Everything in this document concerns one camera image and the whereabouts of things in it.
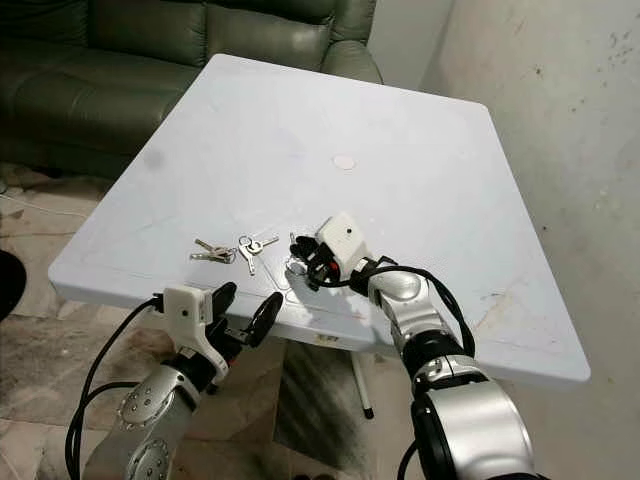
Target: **sofa armrest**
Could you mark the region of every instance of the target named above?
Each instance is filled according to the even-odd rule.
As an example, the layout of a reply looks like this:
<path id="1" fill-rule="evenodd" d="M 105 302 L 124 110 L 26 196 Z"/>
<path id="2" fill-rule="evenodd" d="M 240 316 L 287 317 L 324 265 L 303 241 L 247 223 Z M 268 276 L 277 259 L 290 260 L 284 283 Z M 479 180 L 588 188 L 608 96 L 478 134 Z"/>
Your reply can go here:
<path id="1" fill-rule="evenodd" d="M 332 44 L 320 71 L 339 77 L 382 83 L 380 71 L 367 47 L 355 40 L 341 40 Z"/>

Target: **small white sticker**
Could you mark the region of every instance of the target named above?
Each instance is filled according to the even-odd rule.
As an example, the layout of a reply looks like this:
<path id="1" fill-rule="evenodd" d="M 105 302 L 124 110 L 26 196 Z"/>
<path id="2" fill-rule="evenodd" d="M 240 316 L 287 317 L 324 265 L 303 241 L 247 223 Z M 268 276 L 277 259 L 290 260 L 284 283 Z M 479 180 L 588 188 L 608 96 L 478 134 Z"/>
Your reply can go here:
<path id="1" fill-rule="evenodd" d="M 346 155 L 336 155 L 333 157 L 333 163 L 342 170 L 352 170 L 356 166 L 356 161 Z"/>
<path id="2" fill-rule="evenodd" d="M 333 335 L 324 335 L 322 333 L 318 333 L 316 335 L 316 345 L 331 345 L 340 340 L 340 337 L 335 337 Z"/>

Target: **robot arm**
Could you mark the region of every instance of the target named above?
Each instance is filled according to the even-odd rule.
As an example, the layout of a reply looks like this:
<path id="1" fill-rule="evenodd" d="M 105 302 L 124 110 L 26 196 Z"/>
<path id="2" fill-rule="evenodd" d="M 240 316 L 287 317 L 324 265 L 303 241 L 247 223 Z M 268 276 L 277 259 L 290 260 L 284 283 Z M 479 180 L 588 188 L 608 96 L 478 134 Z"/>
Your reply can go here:
<path id="1" fill-rule="evenodd" d="M 310 288 L 348 286 L 390 320 L 412 380 L 411 418 L 427 478 L 539 478 L 524 423 L 473 359 L 471 332 L 441 282 L 425 270 L 369 258 L 362 233 L 345 213 L 330 218 L 315 237 L 297 237 L 291 253 L 306 266 Z M 434 307 L 433 290 L 460 323 L 463 346 Z"/>
<path id="2" fill-rule="evenodd" d="M 191 422 L 200 394 L 224 378 L 229 362 L 243 347 L 260 344 L 282 306 L 282 294 L 274 293 L 245 329 L 235 330 L 222 316 L 235 291 L 233 283 L 215 292 L 186 286 L 165 289 L 162 314 L 178 353 L 123 399 L 111 431 L 92 452 L 83 478 L 167 478 L 171 456 Z"/>

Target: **metal key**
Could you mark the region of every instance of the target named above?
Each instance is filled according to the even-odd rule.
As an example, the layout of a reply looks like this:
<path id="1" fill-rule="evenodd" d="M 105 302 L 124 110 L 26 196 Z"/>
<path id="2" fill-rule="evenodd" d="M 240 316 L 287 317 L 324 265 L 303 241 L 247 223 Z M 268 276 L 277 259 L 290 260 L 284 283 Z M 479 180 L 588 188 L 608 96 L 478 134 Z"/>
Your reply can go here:
<path id="1" fill-rule="evenodd" d="M 191 260 L 211 260 L 222 263 L 233 263 L 236 259 L 236 252 L 233 248 L 227 247 L 212 247 L 207 242 L 195 239 L 195 243 L 204 248 L 207 253 L 192 253 L 189 255 Z"/>
<path id="2" fill-rule="evenodd" d="M 251 242 L 247 243 L 243 243 L 242 241 L 238 241 L 238 250 L 240 250 L 240 254 L 244 257 L 244 259 L 247 261 L 247 264 L 249 265 L 249 274 L 250 275 L 255 275 L 256 274 L 256 267 L 253 264 L 253 253 L 251 253 L 247 247 L 251 245 Z"/>
<path id="3" fill-rule="evenodd" d="M 276 243 L 278 240 L 280 240 L 280 237 L 278 236 L 272 237 L 268 240 L 265 240 L 264 242 L 251 239 L 251 243 L 247 246 L 247 250 L 249 250 L 249 252 L 253 253 L 254 255 L 258 255 L 262 253 L 264 247 L 267 247 L 272 243 Z"/>

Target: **white cable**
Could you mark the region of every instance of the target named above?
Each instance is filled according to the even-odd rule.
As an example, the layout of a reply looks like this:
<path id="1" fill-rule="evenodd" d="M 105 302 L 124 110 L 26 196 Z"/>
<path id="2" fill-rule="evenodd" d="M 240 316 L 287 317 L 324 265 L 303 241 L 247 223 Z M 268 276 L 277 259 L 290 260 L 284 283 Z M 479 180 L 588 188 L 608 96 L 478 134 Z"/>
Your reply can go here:
<path id="1" fill-rule="evenodd" d="M 71 215 L 71 216 L 74 216 L 74 217 L 87 218 L 87 215 L 84 215 L 82 213 L 63 212 L 63 211 L 60 211 L 60 210 L 51 210 L 49 208 L 39 207 L 38 205 L 34 205 L 33 203 L 24 202 L 22 200 L 18 200 L 17 198 L 10 197 L 9 195 L 4 195 L 3 193 L 0 193 L 0 198 L 5 198 L 7 200 L 11 200 L 12 202 L 19 203 L 20 205 L 24 205 L 25 207 L 35 208 L 36 210 L 41 210 L 41 211 L 47 212 L 47 213 L 53 213 L 55 215 Z"/>

